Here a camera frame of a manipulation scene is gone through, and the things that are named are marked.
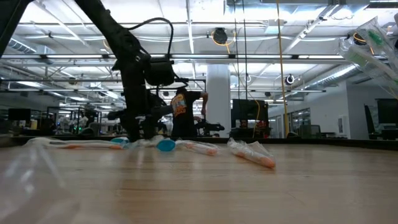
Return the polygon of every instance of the black t-shirt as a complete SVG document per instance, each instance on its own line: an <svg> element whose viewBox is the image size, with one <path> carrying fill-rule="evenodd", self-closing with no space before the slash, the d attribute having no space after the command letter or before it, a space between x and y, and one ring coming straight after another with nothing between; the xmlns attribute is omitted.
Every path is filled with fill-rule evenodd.
<svg viewBox="0 0 398 224"><path fill-rule="evenodd" d="M197 131L193 122L193 102L199 100L200 92L186 91L172 99L173 132L175 137L195 137Z"/></svg>

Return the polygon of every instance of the table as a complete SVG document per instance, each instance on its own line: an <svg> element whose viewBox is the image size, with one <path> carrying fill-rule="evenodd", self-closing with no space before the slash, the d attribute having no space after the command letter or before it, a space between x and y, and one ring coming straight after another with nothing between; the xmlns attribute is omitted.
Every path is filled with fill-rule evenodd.
<svg viewBox="0 0 398 224"><path fill-rule="evenodd" d="M73 223L396 223L398 153L267 145L275 170L194 152L49 150L80 201ZM0 151L3 171L11 154Z"/></svg>

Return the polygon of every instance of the white column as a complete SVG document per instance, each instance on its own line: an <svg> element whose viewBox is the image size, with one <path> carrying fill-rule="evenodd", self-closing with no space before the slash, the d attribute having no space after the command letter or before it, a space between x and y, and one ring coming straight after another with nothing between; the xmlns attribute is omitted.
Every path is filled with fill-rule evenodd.
<svg viewBox="0 0 398 224"><path fill-rule="evenodd" d="M228 138L231 131L231 91L228 65L208 65L206 91L209 94L206 119L220 123L225 130L220 131L221 138Z"/></svg>

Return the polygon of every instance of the black monitor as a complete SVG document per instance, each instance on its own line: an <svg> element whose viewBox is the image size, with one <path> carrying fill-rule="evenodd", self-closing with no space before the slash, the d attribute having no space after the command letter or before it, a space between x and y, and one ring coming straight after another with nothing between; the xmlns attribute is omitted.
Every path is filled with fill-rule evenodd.
<svg viewBox="0 0 398 224"><path fill-rule="evenodd" d="M10 121L30 121L30 109L9 108L8 120Z"/></svg>
<svg viewBox="0 0 398 224"><path fill-rule="evenodd" d="M263 100L257 100L260 104L260 112L258 104L255 100L237 100L234 99L232 103L233 121L236 120L255 120L268 121L268 105Z"/></svg>
<svg viewBox="0 0 398 224"><path fill-rule="evenodd" d="M379 124L398 124L398 100L378 99Z"/></svg>

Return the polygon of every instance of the blue lid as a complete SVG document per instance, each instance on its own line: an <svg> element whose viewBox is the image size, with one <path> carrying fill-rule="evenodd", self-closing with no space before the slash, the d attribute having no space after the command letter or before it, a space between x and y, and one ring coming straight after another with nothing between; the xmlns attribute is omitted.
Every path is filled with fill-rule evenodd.
<svg viewBox="0 0 398 224"><path fill-rule="evenodd" d="M175 142L170 139L163 139L156 145L156 148L162 152L170 152L175 148Z"/></svg>

